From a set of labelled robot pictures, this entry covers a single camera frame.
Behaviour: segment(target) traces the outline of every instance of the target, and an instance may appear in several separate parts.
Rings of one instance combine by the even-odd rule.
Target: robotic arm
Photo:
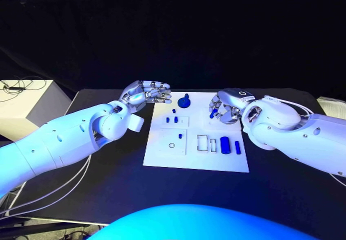
[[[285,103],[307,113],[299,115]],[[224,113],[219,113],[223,104]],[[346,177],[346,120],[314,114],[304,106],[239,88],[220,90],[209,111],[224,124],[239,119],[252,143],[265,150],[278,149],[291,159],[312,168]]]
[[[135,81],[119,99],[49,121],[28,136],[0,148],[0,198],[43,172],[67,166],[119,139],[126,129],[139,132],[134,115],[145,103],[171,103],[170,85]]]

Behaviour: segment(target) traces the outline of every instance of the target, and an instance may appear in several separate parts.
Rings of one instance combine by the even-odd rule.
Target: table
[[[24,90],[18,95],[7,94],[1,91],[4,83],[15,87],[27,86],[30,90]],[[70,102],[53,80],[20,82],[2,80],[0,82],[0,134],[11,141],[20,140],[46,122],[64,115]]]
[[[307,92],[291,88],[246,90],[256,98],[263,95],[278,97],[322,114],[321,107]],[[83,89],[77,92],[67,113],[108,103],[118,99],[119,94],[121,90]],[[108,224],[152,206],[200,204],[252,214],[320,239],[346,238],[346,188],[327,173],[289,159],[278,150],[258,148],[245,133],[242,138],[249,173],[142,166],[152,109],[154,106],[147,104],[136,113],[144,118],[141,132],[128,130],[123,137],[92,155],[89,170],[69,196],[53,206],[25,214],[25,217]],[[36,199],[60,186],[83,163],[85,160],[28,180],[15,205]],[[53,202],[74,183],[73,181],[63,190],[20,211]]]

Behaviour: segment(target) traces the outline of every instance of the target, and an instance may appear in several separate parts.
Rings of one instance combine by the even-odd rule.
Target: white board
[[[177,101],[185,93],[190,106],[180,108]],[[171,104],[154,104],[144,166],[249,172],[240,122],[226,125],[216,118],[209,118],[209,103],[214,94],[214,92],[171,92]],[[197,151],[197,135],[207,136],[207,151]],[[220,137],[229,138],[230,154],[222,154]],[[216,140],[216,153],[211,152],[210,139]],[[239,142],[240,154],[236,154],[234,141]]]

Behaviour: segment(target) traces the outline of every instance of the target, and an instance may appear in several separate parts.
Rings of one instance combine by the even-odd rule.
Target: black curtain
[[[346,100],[343,1],[8,0],[0,77],[66,88],[295,88]]]

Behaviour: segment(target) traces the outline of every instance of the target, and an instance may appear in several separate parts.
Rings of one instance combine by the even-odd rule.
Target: black table
[[[322,114],[307,92],[289,88],[246,90],[256,98],[271,95]],[[83,89],[77,92],[67,113],[108,103],[118,99],[119,94],[121,90]],[[86,175],[69,196],[53,206],[25,214],[25,217],[108,224],[152,206],[200,204],[259,216],[320,239],[346,239],[346,188],[327,173],[289,159],[278,150],[258,148],[245,133],[249,173],[142,166],[152,109],[154,105],[147,104],[136,113],[145,120],[141,132],[128,130],[123,137],[92,155]],[[27,181],[15,205],[60,186],[83,163],[85,160]],[[74,183],[20,211],[53,202]]]

